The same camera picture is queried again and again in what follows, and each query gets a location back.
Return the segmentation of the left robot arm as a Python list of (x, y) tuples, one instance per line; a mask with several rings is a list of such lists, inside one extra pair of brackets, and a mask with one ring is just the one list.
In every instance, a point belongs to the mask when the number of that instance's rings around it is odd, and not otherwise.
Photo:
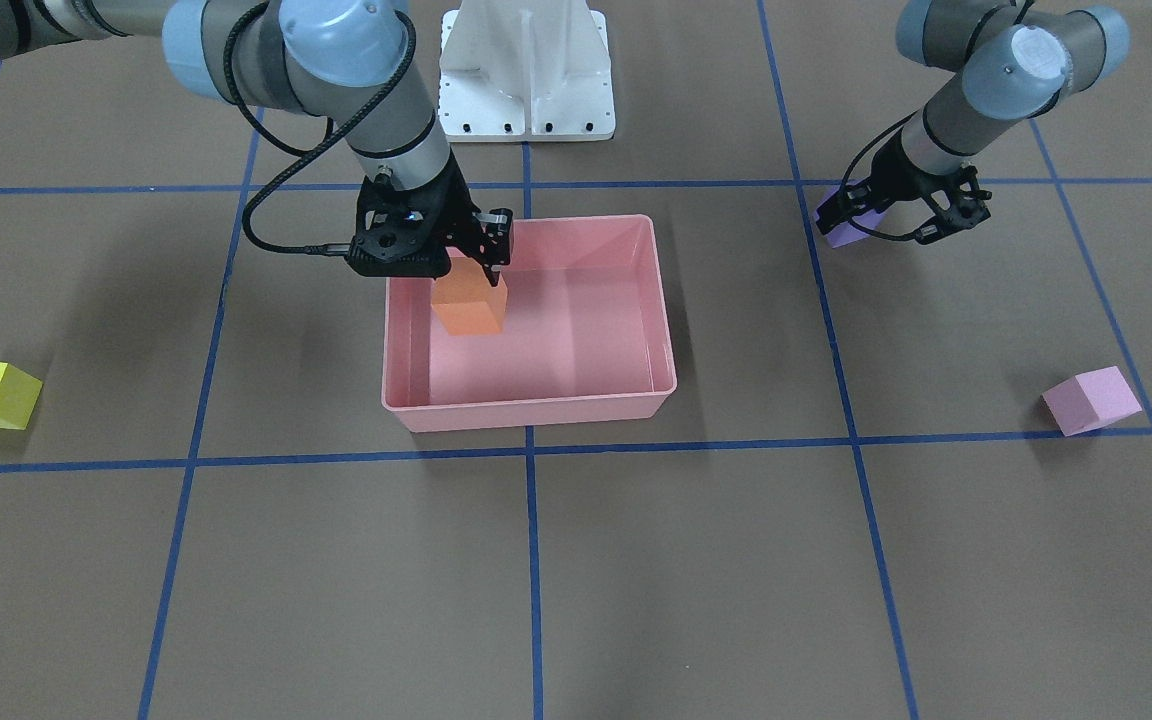
[(902, 56), (950, 78), (861, 150), (867, 176), (846, 170), (820, 202), (814, 227), (829, 247), (881, 236), (879, 223), (899, 202), (931, 210), (900, 242), (929, 245), (986, 222), (991, 195), (973, 156), (1111, 77), (1132, 46), (1124, 15), (1111, 6), (1052, 14), (1029, 1), (910, 1), (895, 37)]

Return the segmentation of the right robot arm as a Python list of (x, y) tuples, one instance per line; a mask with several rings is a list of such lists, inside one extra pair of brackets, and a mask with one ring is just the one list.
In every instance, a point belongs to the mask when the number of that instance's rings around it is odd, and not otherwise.
[[(404, 1), (0, 1), (0, 61), (103, 38), (159, 38), (180, 85), (238, 109), (291, 158), (238, 217), (266, 252), (339, 258), (376, 278), (448, 275), (454, 259), (500, 283), (511, 260), (511, 211), (472, 200)], [(287, 245), (262, 240), (257, 209), (334, 147), (364, 169), (353, 237)]]

